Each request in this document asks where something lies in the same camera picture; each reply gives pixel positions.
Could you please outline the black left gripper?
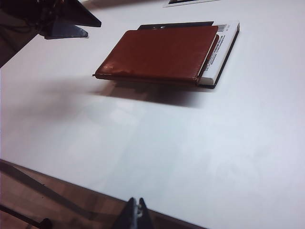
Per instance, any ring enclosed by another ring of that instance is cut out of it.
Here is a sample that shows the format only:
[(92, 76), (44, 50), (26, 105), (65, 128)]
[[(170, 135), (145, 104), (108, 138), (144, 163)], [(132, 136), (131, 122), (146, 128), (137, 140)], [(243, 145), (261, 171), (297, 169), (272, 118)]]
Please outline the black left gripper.
[[(56, 20), (70, 23), (55, 23)], [(2, 0), (0, 27), (18, 33), (34, 29), (47, 40), (88, 38), (76, 26), (101, 27), (102, 22), (78, 0)]]

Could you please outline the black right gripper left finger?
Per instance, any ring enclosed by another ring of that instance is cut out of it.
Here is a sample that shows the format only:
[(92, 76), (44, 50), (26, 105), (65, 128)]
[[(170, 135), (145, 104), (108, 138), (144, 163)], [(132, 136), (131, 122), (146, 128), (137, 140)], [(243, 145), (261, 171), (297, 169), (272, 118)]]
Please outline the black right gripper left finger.
[(123, 210), (113, 223), (111, 229), (136, 229), (137, 228), (137, 202), (130, 198)]

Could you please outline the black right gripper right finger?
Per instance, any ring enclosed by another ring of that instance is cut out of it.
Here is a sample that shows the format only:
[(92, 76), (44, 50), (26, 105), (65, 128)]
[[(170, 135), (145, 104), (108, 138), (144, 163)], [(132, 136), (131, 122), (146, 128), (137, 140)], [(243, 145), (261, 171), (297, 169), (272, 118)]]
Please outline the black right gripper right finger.
[(138, 205), (138, 229), (154, 229), (153, 221), (143, 198), (139, 199)]

